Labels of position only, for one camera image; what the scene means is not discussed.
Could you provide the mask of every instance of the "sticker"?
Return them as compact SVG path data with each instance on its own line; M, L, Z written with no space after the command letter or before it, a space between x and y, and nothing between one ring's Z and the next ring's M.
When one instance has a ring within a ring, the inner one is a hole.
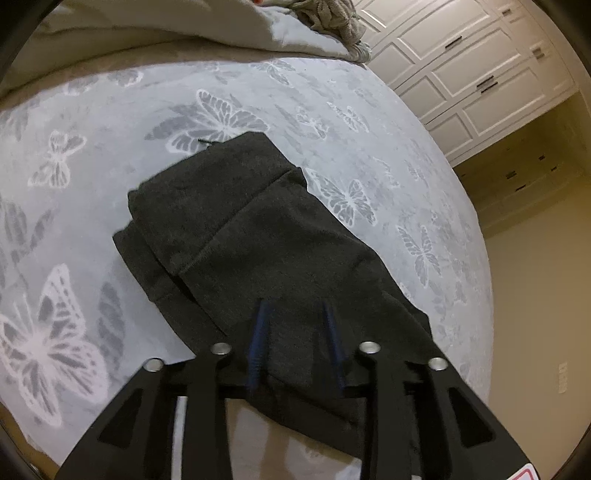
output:
M531 463L519 470L515 475L508 480L540 480L538 474L535 473L535 468Z

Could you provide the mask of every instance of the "wall outlet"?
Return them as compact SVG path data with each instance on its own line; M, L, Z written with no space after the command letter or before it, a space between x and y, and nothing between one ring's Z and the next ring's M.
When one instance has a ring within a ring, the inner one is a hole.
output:
M569 386L569 364L564 362L558 366L558 393L566 393Z

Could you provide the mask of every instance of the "folded fabric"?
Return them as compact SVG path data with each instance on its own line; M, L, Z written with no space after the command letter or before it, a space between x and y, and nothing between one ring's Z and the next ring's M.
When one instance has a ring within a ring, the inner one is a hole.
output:
M303 0L290 8L312 30L335 35L345 45L355 45L366 30L351 0Z
M264 134L246 133L146 181L129 193L129 210L117 249L186 345L232 342L258 298L276 299L269 380L251 403L360 456L364 402L311 393L316 365L328 361L320 301L331 299L354 339L387 342L394 325L417 322L428 339L428 318L376 252L307 192L302 170Z

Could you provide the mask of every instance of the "beige wall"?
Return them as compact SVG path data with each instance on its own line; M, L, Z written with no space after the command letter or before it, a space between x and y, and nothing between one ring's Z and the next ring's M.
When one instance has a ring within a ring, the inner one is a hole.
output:
M560 194L486 239L495 298L490 405L542 480L591 421L591 180ZM562 362L568 390L559 394Z

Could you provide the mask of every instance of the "bedding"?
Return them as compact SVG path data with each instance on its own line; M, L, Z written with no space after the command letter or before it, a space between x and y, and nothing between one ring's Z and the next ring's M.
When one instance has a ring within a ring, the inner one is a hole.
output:
M360 41L363 29L352 18L355 9L350 0L340 1L330 8L317 5L323 33L327 28L335 32L323 35L313 31L321 28L317 22L311 30L293 10L259 7L251 0L62 0L18 53L0 82L0 97L77 61L195 36L226 45L369 61L371 50ZM299 13L314 10L307 2L296 6ZM353 32L359 38L353 39Z
M478 220L443 154L366 67L179 41L101 57L0 109L0 397L62 463L150 357L192 356L111 240L127 192L225 141L264 132L309 192L373 248L486 399L491 282ZM236 479L335 478L359 461L229 403Z

